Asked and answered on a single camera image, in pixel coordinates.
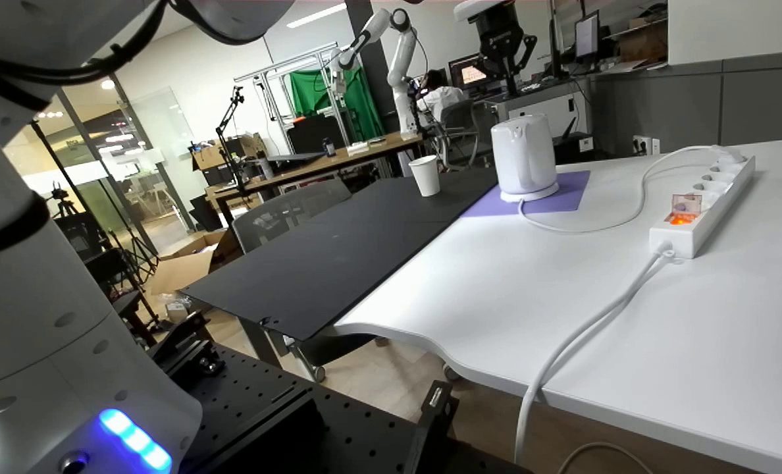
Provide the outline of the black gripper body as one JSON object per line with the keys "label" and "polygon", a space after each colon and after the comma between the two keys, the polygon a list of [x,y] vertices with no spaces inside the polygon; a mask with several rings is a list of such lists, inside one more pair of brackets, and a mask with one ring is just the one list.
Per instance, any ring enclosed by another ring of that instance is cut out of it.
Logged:
{"label": "black gripper body", "polygon": [[508,93],[516,93],[516,76],[529,64],[538,37],[522,29],[512,0],[495,0],[484,9],[476,17],[476,33],[484,68]]}

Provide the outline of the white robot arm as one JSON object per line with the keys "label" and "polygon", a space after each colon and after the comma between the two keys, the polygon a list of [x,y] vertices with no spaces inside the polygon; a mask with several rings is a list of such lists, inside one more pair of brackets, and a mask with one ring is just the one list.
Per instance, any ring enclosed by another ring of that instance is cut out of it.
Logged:
{"label": "white robot arm", "polygon": [[178,474],[203,407],[150,358],[6,145],[64,84],[127,67],[174,10],[264,37],[292,0],[0,0],[0,474]]}

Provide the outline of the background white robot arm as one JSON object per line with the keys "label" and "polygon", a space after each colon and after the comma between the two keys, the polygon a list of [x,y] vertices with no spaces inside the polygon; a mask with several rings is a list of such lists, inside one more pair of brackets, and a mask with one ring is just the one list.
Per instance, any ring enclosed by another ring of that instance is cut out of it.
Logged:
{"label": "background white robot arm", "polygon": [[[528,35],[518,25],[513,0],[462,0],[453,9],[459,22],[466,22],[479,35],[479,59],[476,67],[497,80],[508,95],[516,95],[516,76],[528,68],[538,37]],[[378,45],[384,33],[392,29],[397,35],[395,53],[391,59],[391,68],[384,74],[388,87],[392,91],[392,107],[397,114],[397,126],[403,134],[414,134],[418,129],[418,114],[414,103],[414,93],[409,87],[409,68],[414,60],[414,51],[418,42],[418,33],[411,25],[405,9],[380,9],[360,28],[357,39],[341,51],[338,67],[347,68],[353,59],[366,49]]]}

